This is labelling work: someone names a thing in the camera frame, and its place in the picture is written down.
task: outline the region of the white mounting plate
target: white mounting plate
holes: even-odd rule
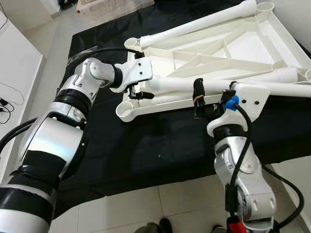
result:
[[[254,17],[239,18],[193,33],[153,44],[144,50],[152,63],[153,75],[204,80],[238,80],[271,72],[282,67],[295,67],[298,84],[311,84],[311,60],[300,48],[272,10],[274,5],[257,5]],[[138,41],[125,46],[142,50]],[[128,60],[134,55],[128,54]],[[130,100],[124,94],[116,108],[125,122],[136,116],[192,107],[192,93],[151,91],[146,82],[135,86],[136,92],[154,93],[152,100]],[[205,96],[206,103],[217,102],[221,94]]]

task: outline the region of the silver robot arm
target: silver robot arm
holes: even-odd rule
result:
[[[226,190],[226,210],[238,217],[247,232],[253,233],[268,233],[273,228],[276,199],[262,176],[261,164],[251,143],[235,180],[237,195],[230,192],[228,184],[246,143],[248,128],[239,111],[229,108],[223,111],[223,105],[235,96],[250,120],[254,121],[259,117],[269,93],[269,89],[264,86],[235,82],[230,90],[224,91],[220,103],[207,106],[204,103],[205,93],[201,80],[194,83],[196,114],[207,112],[217,115],[208,124],[207,133],[216,141],[214,168]]]
[[[149,58],[104,64],[88,58],[59,89],[46,113],[28,130],[20,145],[20,166],[0,186],[1,233],[47,233],[59,182],[75,173],[87,145],[86,117],[99,88],[110,87],[139,99],[133,86],[150,80]]]

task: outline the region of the black cloth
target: black cloth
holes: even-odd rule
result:
[[[170,0],[72,37],[69,57],[91,48],[120,47],[130,37],[154,34],[238,4],[234,0]],[[95,57],[123,63],[126,53]],[[138,116],[115,114],[122,94],[100,90],[88,116],[89,145],[77,174],[60,183],[55,217],[80,203],[134,189],[215,174],[214,140],[193,108]],[[310,155],[311,102],[269,97],[254,123],[253,145],[264,164]]]

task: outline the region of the table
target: table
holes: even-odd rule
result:
[[[91,48],[123,46],[130,37],[154,34],[240,3],[240,0],[171,0],[140,9],[73,36],[69,57]],[[107,52],[102,61],[123,63],[126,53]],[[61,182],[55,216],[80,203],[139,188],[215,174],[214,141],[207,122],[192,108],[121,122],[115,108],[122,95],[100,90],[88,116],[89,145],[77,174]],[[269,97],[254,123],[253,146],[264,164],[311,152],[311,100]]]

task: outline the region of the blue clip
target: blue clip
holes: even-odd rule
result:
[[[239,103],[239,97],[238,96],[234,96],[232,97],[227,103],[225,103],[224,107],[230,110],[237,110],[236,106],[234,104]]]

